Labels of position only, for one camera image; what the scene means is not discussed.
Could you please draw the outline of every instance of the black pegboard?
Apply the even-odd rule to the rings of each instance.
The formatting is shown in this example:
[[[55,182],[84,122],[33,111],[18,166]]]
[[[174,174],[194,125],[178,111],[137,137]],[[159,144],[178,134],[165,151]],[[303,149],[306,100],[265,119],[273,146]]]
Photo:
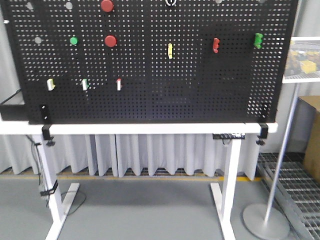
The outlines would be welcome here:
[[[110,13],[100,0],[0,2],[31,124],[42,104],[54,124],[275,121],[298,0],[114,0]]]

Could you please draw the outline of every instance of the red and white clip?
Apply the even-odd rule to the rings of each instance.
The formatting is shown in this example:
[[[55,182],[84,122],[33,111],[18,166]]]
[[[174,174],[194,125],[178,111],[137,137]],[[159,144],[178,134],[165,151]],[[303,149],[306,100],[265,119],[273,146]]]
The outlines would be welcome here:
[[[122,88],[121,78],[118,78],[118,79],[116,80],[116,89],[117,89],[118,91],[120,91],[121,88]]]

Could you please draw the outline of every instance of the round base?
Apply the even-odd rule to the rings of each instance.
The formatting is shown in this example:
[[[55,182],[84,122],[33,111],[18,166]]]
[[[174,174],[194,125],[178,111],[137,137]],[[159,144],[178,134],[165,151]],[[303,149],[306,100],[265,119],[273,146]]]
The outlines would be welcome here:
[[[281,212],[272,208],[269,221],[265,224],[267,206],[253,204],[243,211],[243,220],[248,230],[264,240],[282,240],[289,235],[290,226]]]

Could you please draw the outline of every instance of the red mushroom button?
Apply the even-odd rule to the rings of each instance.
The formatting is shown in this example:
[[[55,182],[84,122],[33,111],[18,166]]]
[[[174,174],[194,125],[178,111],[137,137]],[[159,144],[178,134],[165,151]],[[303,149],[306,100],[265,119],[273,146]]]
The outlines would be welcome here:
[[[114,3],[111,0],[103,0],[101,2],[101,8],[103,11],[110,13],[114,9]]]
[[[117,44],[117,39],[115,36],[109,35],[105,37],[104,43],[108,47],[113,48]]]

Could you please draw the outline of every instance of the hole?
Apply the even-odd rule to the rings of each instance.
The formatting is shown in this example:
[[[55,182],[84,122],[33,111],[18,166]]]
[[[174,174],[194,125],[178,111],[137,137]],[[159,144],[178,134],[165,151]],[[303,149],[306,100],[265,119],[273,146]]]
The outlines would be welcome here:
[[[36,44],[41,44],[41,42],[42,42],[43,40],[41,39],[41,37],[37,36],[37,37],[34,39],[34,41],[35,41]]]
[[[68,10],[72,10],[72,8],[73,8],[72,3],[71,3],[70,1],[68,1],[68,2],[65,3],[65,7],[66,7],[66,9],[68,9]]]
[[[34,6],[32,5],[31,2],[28,2],[25,6],[26,6],[29,10],[33,10],[33,9],[34,9]]]

